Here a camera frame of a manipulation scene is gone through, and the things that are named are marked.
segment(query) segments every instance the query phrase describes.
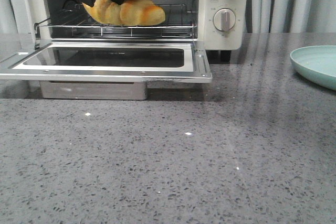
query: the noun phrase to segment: oven rack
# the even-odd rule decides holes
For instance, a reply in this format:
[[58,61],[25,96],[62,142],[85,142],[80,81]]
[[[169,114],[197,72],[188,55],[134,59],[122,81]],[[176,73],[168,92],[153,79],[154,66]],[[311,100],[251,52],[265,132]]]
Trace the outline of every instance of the oven rack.
[[62,9],[47,19],[35,24],[36,39],[40,39],[41,28],[51,28],[52,38],[194,38],[197,33],[197,12],[187,9],[185,4],[162,4],[165,22],[155,26],[116,26],[96,22],[85,11],[83,5],[73,9]]

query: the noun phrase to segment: countertop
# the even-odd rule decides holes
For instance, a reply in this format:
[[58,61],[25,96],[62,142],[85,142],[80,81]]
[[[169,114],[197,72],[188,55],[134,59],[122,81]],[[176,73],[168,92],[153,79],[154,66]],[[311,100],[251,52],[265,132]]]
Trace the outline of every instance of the countertop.
[[[29,43],[0,36],[0,55]],[[336,34],[245,35],[211,84],[146,101],[47,100],[0,81],[0,223],[336,223],[336,92],[289,53]]]

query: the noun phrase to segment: oven knob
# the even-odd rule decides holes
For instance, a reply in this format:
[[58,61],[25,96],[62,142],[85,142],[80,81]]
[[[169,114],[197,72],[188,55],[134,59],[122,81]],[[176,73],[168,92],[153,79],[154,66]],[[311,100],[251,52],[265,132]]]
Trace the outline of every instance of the oven knob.
[[214,16],[214,25],[217,30],[230,31],[236,23],[235,13],[227,8],[220,9]]

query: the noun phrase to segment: croissant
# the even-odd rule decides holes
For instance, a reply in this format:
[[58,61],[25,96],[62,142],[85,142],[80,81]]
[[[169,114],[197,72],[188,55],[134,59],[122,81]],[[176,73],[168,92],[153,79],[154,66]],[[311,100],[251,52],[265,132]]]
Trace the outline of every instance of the croissant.
[[118,5],[111,0],[96,0],[85,10],[99,23],[125,26],[153,26],[165,21],[164,10],[151,0],[125,0]]

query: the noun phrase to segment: plate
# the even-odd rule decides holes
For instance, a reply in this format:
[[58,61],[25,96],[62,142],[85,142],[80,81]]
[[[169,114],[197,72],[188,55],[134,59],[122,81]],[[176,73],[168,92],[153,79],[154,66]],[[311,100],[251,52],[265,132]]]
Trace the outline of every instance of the plate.
[[300,75],[336,90],[336,46],[302,47],[291,52],[290,59]]

